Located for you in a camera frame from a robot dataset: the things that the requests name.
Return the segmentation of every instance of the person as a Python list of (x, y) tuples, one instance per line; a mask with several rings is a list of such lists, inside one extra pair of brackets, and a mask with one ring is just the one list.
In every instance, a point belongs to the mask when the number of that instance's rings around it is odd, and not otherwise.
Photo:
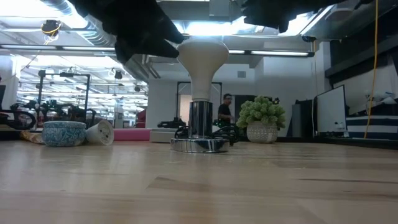
[(230, 125), (233, 117), (231, 116), (231, 111), (229, 106), (232, 102), (232, 95), (227, 93), (223, 97), (223, 104), (218, 107), (218, 120), (221, 121), (222, 126)]

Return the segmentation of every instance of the chrome cylinder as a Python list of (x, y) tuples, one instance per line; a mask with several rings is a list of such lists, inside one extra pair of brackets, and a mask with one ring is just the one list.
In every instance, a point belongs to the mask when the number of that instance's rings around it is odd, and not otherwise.
[(211, 137), (213, 120), (213, 104), (207, 101), (190, 103), (189, 138), (207, 139)]

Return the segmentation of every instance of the green plant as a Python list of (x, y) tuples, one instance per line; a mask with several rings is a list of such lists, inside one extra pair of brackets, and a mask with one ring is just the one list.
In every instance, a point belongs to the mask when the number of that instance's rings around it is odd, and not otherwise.
[(241, 106), (236, 125), (245, 128), (254, 121), (261, 121), (265, 125), (276, 124), (278, 128), (285, 128), (285, 110), (278, 103), (268, 98), (257, 96), (253, 101), (246, 101)]

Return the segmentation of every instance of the chrome lamp base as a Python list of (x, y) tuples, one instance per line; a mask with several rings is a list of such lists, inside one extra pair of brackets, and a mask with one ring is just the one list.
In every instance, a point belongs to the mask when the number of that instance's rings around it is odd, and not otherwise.
[(173, 151), (191, 153), (228, 152), (229, 140), (226, 139), (175, 139), (171, 140)]

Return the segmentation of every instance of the white cup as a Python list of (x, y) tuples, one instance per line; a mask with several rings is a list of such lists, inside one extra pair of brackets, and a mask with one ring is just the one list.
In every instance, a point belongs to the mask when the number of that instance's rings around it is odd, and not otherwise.
[(92, 144), (108, 146), (113, 143), (113, 127), (109, 121), (103, 119), (98, 124), (86, 130), (86, 139)]

